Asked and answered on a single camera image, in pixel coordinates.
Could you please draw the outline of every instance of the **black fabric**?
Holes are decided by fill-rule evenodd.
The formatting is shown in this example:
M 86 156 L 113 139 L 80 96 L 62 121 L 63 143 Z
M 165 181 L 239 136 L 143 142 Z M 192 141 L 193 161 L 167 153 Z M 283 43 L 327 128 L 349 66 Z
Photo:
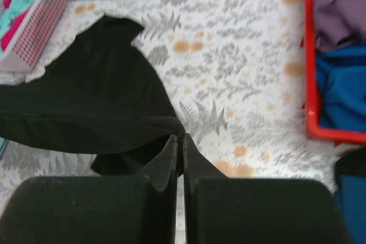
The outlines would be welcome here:
M 130 19 L 104 16 L 42 78 L 0 86 L 0 136 L 97 154 L 93 169 L 100 174 L 136 172 L 161 151 L 163 137 L 182 128 L 158 75 L 131 46 L 142 30 Z
M 341 189 L 341 175 L 366 177 L 366 147 L 352 150 L 341 157 L 334 166 L 335 180 Z

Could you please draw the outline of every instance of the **laundry basket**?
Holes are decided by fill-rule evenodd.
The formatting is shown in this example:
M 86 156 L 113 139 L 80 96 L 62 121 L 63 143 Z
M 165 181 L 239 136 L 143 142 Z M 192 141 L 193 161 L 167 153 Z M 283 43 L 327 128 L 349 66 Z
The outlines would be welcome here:
M 307 135 L 313 139 L 327 139 L 340 143 L 366 144 L 366 133 L 327 129 L 319 125 L 321 97 L 316 85 L 315 28 L 313 21 L 313 0 L 305 0 L 305 58 L 306 58 L 306 109 Z
M 65 6 L 66 0 L 35 0 L 0 55 L 0 71 L 32 71 Z

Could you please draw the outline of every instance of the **fern pattern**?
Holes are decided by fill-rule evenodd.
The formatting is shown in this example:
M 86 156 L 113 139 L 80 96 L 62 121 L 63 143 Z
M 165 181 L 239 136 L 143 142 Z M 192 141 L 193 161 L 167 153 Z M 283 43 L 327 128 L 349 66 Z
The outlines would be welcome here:
M 0 84 L 42 77 L 103 14 L 145 27 L 133 45 L 160 76 L 200 152 L 228 176 L 313 178 L 334 189 L 333 164 L 349 146 L 305 135 L 301 0 L 71 1 L 34 71 L 0 73 Z M 92 175 L 93 159 L 9 142 L 0 160 L 0 205 L 29 177 Z M 176 243 L 183 244 L 182 178 L 177 199 Z

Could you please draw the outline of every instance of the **mattress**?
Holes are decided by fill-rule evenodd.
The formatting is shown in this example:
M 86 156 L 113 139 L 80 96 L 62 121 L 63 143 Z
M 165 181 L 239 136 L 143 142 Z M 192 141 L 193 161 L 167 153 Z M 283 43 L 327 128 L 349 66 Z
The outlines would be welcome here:
M 302 0 L 71 1 L 29 82 L 102 14 L 145 26 L 134 44 L 158 72 L 200 152 L 230 177 L 314 178 L 334 189 L 333 164 L 347 145 L 305 135 Z M 0 161 L 0 205 L 37 175 L 91 175 L 93 155 L 9 142 Z M 183 178 L 177 243 L 185 243 Z

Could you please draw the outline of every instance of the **white basket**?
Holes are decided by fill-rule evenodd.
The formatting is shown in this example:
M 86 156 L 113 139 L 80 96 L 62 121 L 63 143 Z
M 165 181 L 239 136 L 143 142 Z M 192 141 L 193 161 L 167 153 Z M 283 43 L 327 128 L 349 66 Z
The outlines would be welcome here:
M 32 71 L 65 6 L 66 0 L 35 0 L 0 55 L 0 71 Z

